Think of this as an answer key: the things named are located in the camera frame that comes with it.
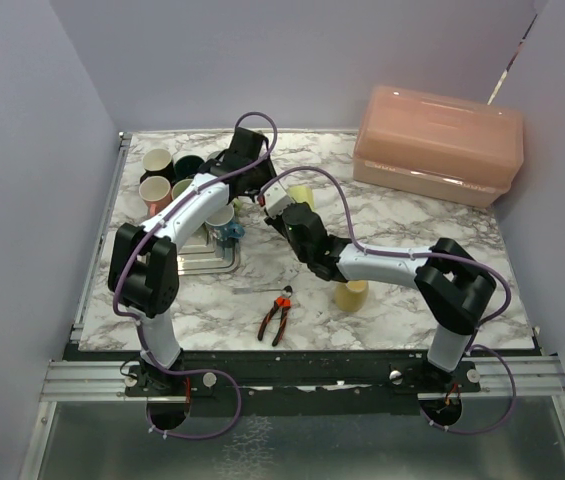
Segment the yellow mug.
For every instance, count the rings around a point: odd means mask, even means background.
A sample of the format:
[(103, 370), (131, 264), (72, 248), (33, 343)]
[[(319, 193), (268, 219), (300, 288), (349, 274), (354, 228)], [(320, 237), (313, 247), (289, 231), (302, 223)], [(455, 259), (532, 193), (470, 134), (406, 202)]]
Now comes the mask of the yellow mug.
[(343, 312), (358, 312), (366, 303), (369, 285), (366, 280), (339, 283), (334, 291), (334, 302)]

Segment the lime green faceted mug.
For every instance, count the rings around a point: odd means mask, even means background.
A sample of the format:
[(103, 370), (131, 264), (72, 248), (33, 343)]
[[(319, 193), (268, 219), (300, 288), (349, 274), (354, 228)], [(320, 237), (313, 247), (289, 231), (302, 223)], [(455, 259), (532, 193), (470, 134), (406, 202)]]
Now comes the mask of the lime green faceted mug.
[(310, 187), (305, 185), (295, 185), (287, 188), (288, 195), (296, 203), (306, 203), (311, 211), (315, 210), (314, 195)]

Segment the dark teal mug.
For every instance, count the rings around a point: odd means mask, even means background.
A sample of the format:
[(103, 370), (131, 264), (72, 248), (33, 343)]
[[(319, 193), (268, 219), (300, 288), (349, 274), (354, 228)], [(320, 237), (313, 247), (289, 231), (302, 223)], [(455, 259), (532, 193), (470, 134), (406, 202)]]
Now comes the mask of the dark teal mug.
[(192, 178), (205, 161), (197, 155), (185, 155), (174, 161), (175, 182)]

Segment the sage green mug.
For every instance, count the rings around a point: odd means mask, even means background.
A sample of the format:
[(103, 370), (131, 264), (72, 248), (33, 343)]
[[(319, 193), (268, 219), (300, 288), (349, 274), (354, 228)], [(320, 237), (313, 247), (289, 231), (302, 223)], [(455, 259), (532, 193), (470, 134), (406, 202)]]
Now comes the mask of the sage green mug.
[(189, 193), (192, 190), (192, 179), (184, 179), (177, 182), (171, 189), (171, 199), (176, 200), (178, 197)]

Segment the blue dotted mug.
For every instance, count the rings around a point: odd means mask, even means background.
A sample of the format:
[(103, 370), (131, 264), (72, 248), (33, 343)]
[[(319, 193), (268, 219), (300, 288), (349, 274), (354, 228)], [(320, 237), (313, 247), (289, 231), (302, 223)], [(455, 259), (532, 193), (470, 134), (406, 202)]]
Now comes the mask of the blue dotted mug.
[(240, 240), (245, 235), (244, 227), (236, 220), (232, 204), (223, 206), (208, 217), (205, 226), (209, 235), (221, 246)]

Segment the black mug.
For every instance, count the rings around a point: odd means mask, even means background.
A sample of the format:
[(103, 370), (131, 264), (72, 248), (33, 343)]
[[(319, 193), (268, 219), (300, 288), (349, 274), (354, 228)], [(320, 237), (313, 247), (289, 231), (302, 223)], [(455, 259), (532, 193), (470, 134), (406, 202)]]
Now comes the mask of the black mug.
[(140, 182), (151, 177), (165, 178), (171, 185), (176, 182), (172, 155), (167, 149), (157, 148), (148, 151), (142, 158), (142, 167), (144, 173), (140, 177)]

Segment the pink and blue mug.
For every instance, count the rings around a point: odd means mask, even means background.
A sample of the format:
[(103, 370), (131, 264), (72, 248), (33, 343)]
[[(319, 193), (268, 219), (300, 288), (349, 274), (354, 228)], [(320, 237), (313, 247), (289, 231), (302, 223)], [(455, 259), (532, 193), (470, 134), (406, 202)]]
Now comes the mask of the pink and blue mug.
[(171, 202), (171, 184), (168, 179), (161, 176), (152, 176), (143, 180), (138, 192), (150, 217), (158, 214)]

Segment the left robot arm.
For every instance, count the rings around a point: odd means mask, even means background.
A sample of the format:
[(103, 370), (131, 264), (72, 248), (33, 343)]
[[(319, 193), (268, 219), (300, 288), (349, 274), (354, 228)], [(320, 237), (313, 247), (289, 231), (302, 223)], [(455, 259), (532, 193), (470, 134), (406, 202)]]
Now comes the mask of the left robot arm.
[(256, 195), (273, 177), (276, 143), (276, 135), (237, 126), (229, 147), (204, 162), (182, 194), (141, 225), (125, 223), (116, 232), (108, 277), (113, 310), (134, 321), (142, 358), (152, 365), (148, 382), (161, 394), (176, 392), (183, 380), (170, 317), (179, 250), (209, 217), (237, 196)]

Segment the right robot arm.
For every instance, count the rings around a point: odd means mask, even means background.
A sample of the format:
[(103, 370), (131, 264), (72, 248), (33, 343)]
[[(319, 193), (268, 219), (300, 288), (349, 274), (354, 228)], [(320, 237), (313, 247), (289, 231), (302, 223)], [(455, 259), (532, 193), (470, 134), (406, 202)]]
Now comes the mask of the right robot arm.
[(423, 383), (443, 391), (456, 381), (457, 366), (496, 288), (494, 275), (457, 242), (442, 238), (431, 247), (396, 251), (356, 245), (329, 234), (306, 203), (293, 202), (265, 222), (324, 281), (379, 282), (419, 291), (437, 321), (421, 367)]

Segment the steel tray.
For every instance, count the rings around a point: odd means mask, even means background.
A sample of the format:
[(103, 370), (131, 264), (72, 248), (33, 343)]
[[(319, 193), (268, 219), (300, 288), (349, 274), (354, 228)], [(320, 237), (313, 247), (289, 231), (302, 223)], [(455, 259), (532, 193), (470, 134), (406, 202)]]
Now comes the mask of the steel tray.
[(178, 251), (178, 273), (184, 276), (231, 273), (239, 263), (239, 241), (218, 241), (205, 225)]

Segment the pink plastic storage box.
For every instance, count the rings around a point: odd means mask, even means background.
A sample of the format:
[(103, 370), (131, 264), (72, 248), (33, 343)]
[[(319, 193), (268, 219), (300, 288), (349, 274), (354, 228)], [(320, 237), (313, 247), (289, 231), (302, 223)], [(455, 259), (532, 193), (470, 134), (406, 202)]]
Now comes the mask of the pink plastic storage box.
[(353, 177), (485, 208), (524, 161), (520, 112), (391, 86), (374, 88), (353, 150)]

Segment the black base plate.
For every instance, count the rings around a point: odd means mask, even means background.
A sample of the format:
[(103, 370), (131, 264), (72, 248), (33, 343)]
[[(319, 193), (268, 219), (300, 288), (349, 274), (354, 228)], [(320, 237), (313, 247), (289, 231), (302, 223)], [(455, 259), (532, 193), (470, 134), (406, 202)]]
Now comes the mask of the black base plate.
[(415, 351), (187, 351), (172, 375), (115, 353), (80, 354), (63, 361), (121, 361), (124, 401), (148, 406), (159, 423), (187, 416), (416, 415), (422, 403), (449, 403), (480, 389), (474, 362), (439, 373)]

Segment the aluminium rail frame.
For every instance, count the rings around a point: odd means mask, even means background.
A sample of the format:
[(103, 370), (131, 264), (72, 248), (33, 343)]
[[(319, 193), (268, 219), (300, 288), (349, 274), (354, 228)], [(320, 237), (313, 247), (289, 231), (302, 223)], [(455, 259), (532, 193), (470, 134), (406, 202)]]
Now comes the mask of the aluminium rail frame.
[(121, 361), (58, 361), (48, 365), (42, 402), (115, 402), (126, 399)]

